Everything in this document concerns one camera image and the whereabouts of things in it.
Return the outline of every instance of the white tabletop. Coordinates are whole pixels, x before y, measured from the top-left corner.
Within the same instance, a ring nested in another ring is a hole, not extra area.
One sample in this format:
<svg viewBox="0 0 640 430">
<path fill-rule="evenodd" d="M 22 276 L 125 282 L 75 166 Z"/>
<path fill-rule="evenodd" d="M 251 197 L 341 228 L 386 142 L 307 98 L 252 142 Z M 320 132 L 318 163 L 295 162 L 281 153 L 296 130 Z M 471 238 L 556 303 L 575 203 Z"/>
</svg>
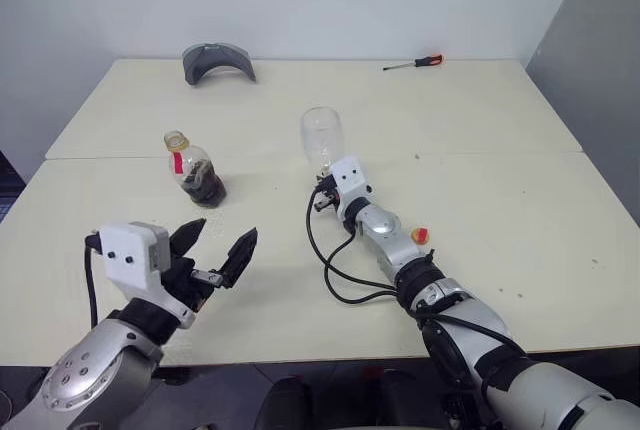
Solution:
<svg viewBox="0 0 640 430">
<path fill-rule="evenodd" d="M 216 69 L 197 87 L 180 60 L 120 60 L 48 159 L 162 157 L 182 130 L 211 156 L 300 152 L 300 115 L 340 112 L 346 146 L 380 158 L 415 153 L 566 152 L 580 146 L 516 61 L 446 61 L 383 72 L 389 62 L 255 61 L 258 83 Z"/>
<path fill-rule="evenodd" d="M 639 230 L 582 153 L 415 153 L 363 158 L 376 203 L 407 230 L 427 226 L 437 265 L 498 311 L 525 349 L 640 343 Z M 216 291 L 177 332 L 164 364 L 426 354 L 395 301 L 351 307 L 325 289 L 304 231 L 313 174 L 301 154 L 245 168 L 220 160 L 229 195 L 215 210 L 190 202 L 164 158 L 46 162 L 0 224 L 0 365 L 49 365 L 88 331 L 91 229 L 132 220 L 175 229 L 200 216 L 208 224 L 190 254 L 199 268 L 219 266 L 253 226 L 258 247 L 236 287 Z M 313 224 L 325 251 L 346 237 L 330 211 Z M 361 242 L 337 260 L 383 279 Z M 98 257 L 94 274 L 104 317 L 124 299 Z"/>
</svg>

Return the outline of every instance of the plastic bottle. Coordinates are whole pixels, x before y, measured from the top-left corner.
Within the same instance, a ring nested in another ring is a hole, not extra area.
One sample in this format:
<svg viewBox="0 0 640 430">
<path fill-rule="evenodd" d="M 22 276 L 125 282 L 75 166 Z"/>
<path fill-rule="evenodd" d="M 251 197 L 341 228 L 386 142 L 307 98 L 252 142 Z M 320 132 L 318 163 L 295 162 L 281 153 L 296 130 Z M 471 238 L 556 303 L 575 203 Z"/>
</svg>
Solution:
<svg viewBox="0 0 640 430">
<path fill-rule="evenodd" d="M 227 191 L 207 153 L 191 145 L 187 137 L 177 130 L 165 133 L 164 143 L 171 152 L 169 169 L 180 187 L 194 203 L 208 208 L 217 207 Z"/>
</svg>

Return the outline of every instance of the black cable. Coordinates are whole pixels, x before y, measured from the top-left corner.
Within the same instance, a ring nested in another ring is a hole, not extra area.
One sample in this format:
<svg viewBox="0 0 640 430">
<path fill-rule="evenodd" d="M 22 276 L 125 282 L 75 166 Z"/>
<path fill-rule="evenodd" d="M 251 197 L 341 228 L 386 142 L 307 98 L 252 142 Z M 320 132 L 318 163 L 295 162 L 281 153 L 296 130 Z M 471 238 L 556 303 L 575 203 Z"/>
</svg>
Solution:
<svg viewBox="0 0 640 430">
<path fill-rule="evenodd" d="M 87 278 L 87 292 L 89 293 L 89 312 L 91 315 L 91 328 L 98 325 L 98 305 L 96 303 L 96 289 L 93 285 L 93 273 L 91 271 L 91 247 L 84 247 L 84 275 Z"/>
<path fill-rule="evenodd" d="M 347 245 L 353 242 L 355 238 L 356 238 L 356 234 L 354 232 L 345 242 L 343 242 L 338 248 L 336 248 L 333 252 L 331 252 L 331 255 L 329 255 L 329 258 L 327 258 L 327 262 L 330 263 L 333 260 L 333 257 L 335 257 L 344 248 L 346 248 Z M 370 295 L 366 295 L 361 298 L 345 298 L 333 288 L 333 285 L 331 285 L 331 281 L 329 280 L 329 267 L 327 265 L 324 266 L 324 283 L 326 283 L 327 288 L 329 289 L 329 292 L 331 292 L 331 295 L 333 295 L 336 299 L 340 300 L 342 303 L 348 303 L 349 305 L 356 305 L 358 303 L 368 302 L 369 300 L 373 300 L 374 298 L 378 298 L 378 297 L 397 296 L 396 292 L 384 290 L 381 292 L 375 292 Z"/>
<path fill-rule="evenodd" d="M 519 355 L 526 355 L 525 352 L 520 345 L 511 340 L 509 337 L 505 337 L 501 333 L 495 332 L 490 328 L 483 327 L 482 325 L 478 325 L 476 323 L 469 322 L 467 320 L 463 320 L 461 318 L 452 317 L 451 315 L 443 315 L 441 313 L 420 313 L 420 312 L 412 312 L 407 311 L 409 315 L 411 315 L 416 320 L 434 320 L 436 322 L 450 323 L 453 325 L 458 325 L 460 327 L 466 327 L 470 330 L 474 330 L 478 333 L 482 333 L 487 337 L 491 337 L 494 340 L 499 341 L 503 345 L 509 347 L 511 350 L 516 352 Z"/>
<path fill-rule="evenodd" d="M 313 208 L 313 201 L 315 200 L 316 195 L 318 193 L 319 193 L 319 190 L 317 188 L 315 188 L 313 190 L 313 192 L 311 192 L 311 198 L 309 199 L 309 204 L 307 205 L 307 213 L 306 213 L 306 218 L 305 218 L 306 221 L 305 221 L 305 223 L 307 225 L 307 236 L 309 237 L 309 243 L 311 244 L 311 248 L 313 248 L 313 251 L 318 256 L 320 261 L 322 263 L 324 263 L 329 268 L 329 270 L 331 270 L 332 272 L 336 273 L 337 275 L 340 275 L 342 278 L 344 278 L 346 280 L 349 280 L 350 282 L 359 283 L 361 285 L 368 285 L 370 287 L 383 288 L 385 290 L 392 291 L 394 293 L 394 296 L 395 296 L 395 290 L 396 289 L 393 286 L 387 285 L 387 284 L 384 284 L 384 283 L 371 282 L 369 280 L 364 280 L 364 279 L 357 278 L 357 277 L 352 277 L 351 275 L 348 275 L 348 274 L 338 270 L 336 267 L 334 267 L 331 264 L 331 262 L 329 260 L 324 258 L 324 255 L 322 255 L 322 253 L 318 249 L 318 246 L 316 245 L 316 241 L 313 238 L 313 233 L 311 231 L 311 209 Z"/>
</svg>

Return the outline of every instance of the silver robot arm segment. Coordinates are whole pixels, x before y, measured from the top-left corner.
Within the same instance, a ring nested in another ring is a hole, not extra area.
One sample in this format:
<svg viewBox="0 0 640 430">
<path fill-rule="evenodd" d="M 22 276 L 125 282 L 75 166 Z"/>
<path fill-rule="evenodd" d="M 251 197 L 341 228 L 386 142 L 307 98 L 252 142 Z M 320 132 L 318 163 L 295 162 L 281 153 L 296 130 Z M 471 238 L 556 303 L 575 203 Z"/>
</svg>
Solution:
<svg viewBox="0 0 640 430">
<path fill-rule="evenodd" d="M 447 278 L 433 263 L 433 251 L 422 252 L 396 215 L 369 201 L 372 188 L 355 158 L 334 163 L 327 178 L 335 181 L 335 190 L 325 195 L 338 204 L 338 218 L 376 255 L 452 385 L 474 389 L 512 430 L 640 428 L 635 405 L 562 367 L 529 359 L 496 312 Z"/>
<path fill-rule="evenodd" d="M 3 430 L 115 429 L 140 405 L 162 345 L 193 323 L 215 288 L 233 287 L 251 260 L 255 228 L 238 239 L 220 270 L 194 269 L 184 254 L 204 223 L 189 222 L 171 238 L 164 228 L 139 222 L 87 237 L 129 303 L 51 367 L 35 398 Z"/>
</svg>

